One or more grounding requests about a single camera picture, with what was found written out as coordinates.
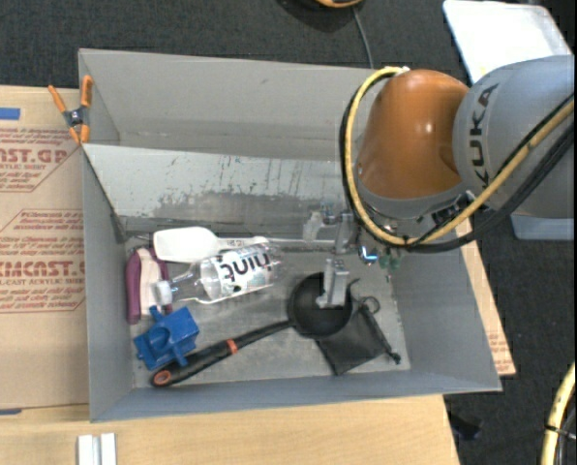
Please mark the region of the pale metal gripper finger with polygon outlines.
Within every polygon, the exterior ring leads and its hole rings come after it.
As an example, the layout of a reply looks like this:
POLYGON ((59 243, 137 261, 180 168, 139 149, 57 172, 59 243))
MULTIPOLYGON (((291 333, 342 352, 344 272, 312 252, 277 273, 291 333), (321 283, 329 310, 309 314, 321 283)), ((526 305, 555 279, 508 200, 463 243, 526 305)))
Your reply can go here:
POLYGON ((342 308, 345 304, 349 270, 341 259, 328 258, 323 272, 323 290, 316 299, 321 309, 342 308))
POLYGON ((304 240, 333 240, 338 230, 339 215, 327 211, 312 211, 303 225, 304 240))

